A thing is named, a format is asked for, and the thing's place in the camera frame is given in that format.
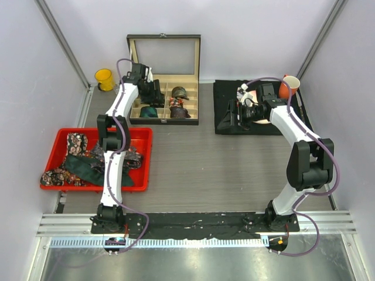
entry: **wooden organizer box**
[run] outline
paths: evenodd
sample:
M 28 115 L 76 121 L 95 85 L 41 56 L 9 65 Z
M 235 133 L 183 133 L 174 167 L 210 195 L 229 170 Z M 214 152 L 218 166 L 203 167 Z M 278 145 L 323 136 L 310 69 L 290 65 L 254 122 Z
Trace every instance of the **wooden organizer box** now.
M 148 107 L 148 104 L 142 104 L 140 97 L 138 97 L 131 108 L 130 113 L 130 123 L 132 124 L 146 124 L 146 125 L 153 125 L 153 124 L 169 124 L 169 125 L 198 125 L 199 124 L 199 58 L 200 58 L 200 35 L 128 35 L 128 45 L 129 51 L 131 53 L 131 57 L 133 61 L 136 63 L 142 63 L 147 66 L 152 67 L 152 73 L 154 76 L 154 80 L 159 79 L 160 81 L 160 89 L 161 93 L 165 95 L 165 105 L 163 108 L 156 108 L 158 112 L 157 118 L 141 118 L 139 117 L 141 113 L 142 107 Z M 143 52 L 137 51 L 137 44 L 140 40 L 158 40 L 156 43 L 158 48 L 151 47 L 150 54 L 143 56 L 141 53 Z M 178 45 L 175 46 L 174 42 L 178 40 Z M 186 49 L 185 45 L 191 46 L 191 50 Z M 175 53 L 176 56 L 176 64 L 173 61 L 167 61 L 171 53 L 168 53 L 168 50 L 163 49 L 163 46 L 167 46 L 169 44 L 170 48 L 177 48 L 178 46 L 185 48 L 183 51 L 191 51 L 193 54 L 190 54 L 189 57 L 194 60 L 194 62 L 189 62 L 191 65 L 191 71 L 186 71 L 182 73 L 186 69 L 180 69 L 181 65 L 183 65 L 183 60 L 186 59 L 187 56 L 182 54 Z M 175 68 L 176 71 L 172 70 L 172 74 L 160 74 L 159 72 L 161 69 L 158 69 L 157 66 L 153 65 L 157 62 L 161 62 L 162 58 L 165 59 L 166 66 L 164 70 L 171 70 L 171 68 Z M 183 107 L 187 109 L 191 118 L 187 119 L 174 119 L 171 118 L 171 111 L 169 109 L 169 99 L 172 97 L 172 89 L 181 86 L 185 88 L 187 97 L 189 100 L 183 100 Z

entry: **storage box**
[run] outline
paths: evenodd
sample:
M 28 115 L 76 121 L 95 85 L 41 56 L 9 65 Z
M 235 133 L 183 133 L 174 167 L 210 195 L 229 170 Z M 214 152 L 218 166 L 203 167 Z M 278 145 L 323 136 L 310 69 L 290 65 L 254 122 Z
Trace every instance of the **storage box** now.
M 134 186 L 123 186 L 122 191 L 145 191 L 148 185 L 148 176 L 150 170 L 151 147 L 152 147 L 152 130 L 150 128 L 129 128 L 131 137 L 131 146 L 137 149 L 137 152 L 143 155 L 143 163 L 139 169 L 129 171 L 129 176 L 134 182 Z M 54 141 L 52 152 L 45 171 L 59 167 L 66 155 L 67 141 L 69 133 L 84 133 L 88 139 L 87 150 L 91 150 L 99 139 L 97 128 L 63 128 L 58 131 Z M 43 186 L 41 189 L 59 190 L 59 191 L 102 191 L 103 186 Z
M 200 35 L 128 35 L 129 52 L 136 63 L 152 68 L 154 80 L 159 79 L 161 93 L 165 95 L 165 105 L 157 108 L 157 118 L 139 117 L 142 104 L 137 98 L 132 105 L 130 123 L 132 124 L 199 124 L 199 60 Z M 172 119 L 169 99 L 172 89 L 185 88 L 189 100 L 184 100 L 183 107 L 191 118 Z

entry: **yellow cup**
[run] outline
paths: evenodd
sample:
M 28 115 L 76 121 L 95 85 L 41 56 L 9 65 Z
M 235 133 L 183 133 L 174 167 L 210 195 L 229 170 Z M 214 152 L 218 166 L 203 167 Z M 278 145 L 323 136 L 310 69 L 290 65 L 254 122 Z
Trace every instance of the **yellow cup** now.
M 98 81 L 98 87 L 101 91 L 111 91 L 115 87 L 115 81 L 109 69 L 104 68 L 98 70 L 98 72 L 95 73 L 95 79 Z

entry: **metal floor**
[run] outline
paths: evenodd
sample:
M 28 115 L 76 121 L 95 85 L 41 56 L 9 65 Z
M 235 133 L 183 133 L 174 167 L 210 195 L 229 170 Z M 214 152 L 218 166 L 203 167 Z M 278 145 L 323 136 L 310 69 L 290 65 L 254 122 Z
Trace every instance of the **metal floor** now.
M 86 127 L 96 127 L 115 92 L 93 93 Z M 143 212 L 263 211 L 287 182 L 291 148 L 282 136 L 215 135 L 213 84 L 199 87 L 199 126 L 152 125 L 149 186 L 124 193 Z M 95 213 L 101 194 L 67 194 L 64 213 Z M 310 197 L 301 211 L 331 210 L 327 197 Z
M 315 239 L 315 235 L 292 236 L 287 251 L 303 252 Z M 322 235 L 318 248 L 300 258 L 277 256 L 265 248 L 133 249 L 78 269 L 63 266 L 83 265 L 102 251 L 50 249 L 41 280 L 355 280 L 341 235 Z

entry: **open display case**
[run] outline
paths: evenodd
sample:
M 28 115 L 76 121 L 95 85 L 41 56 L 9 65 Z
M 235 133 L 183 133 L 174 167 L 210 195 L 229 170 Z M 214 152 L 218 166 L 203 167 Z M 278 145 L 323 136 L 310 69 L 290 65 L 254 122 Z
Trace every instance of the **open display case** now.
M 164 95 L 164 107 L 156 108 L 157 118 L 140 117 L 143 104 L 137 98 L 131 108 L 132 124 L 199 124 L 199 59 L 200 35 L 128 35 L 131 58 L 136 63 L 152 67 L 154 80 L 158 79 L 161 93 Z M 169 100 L 175 87 L 186 90 L 188 100 L 183 100 L 190 118 L 171 118 Z

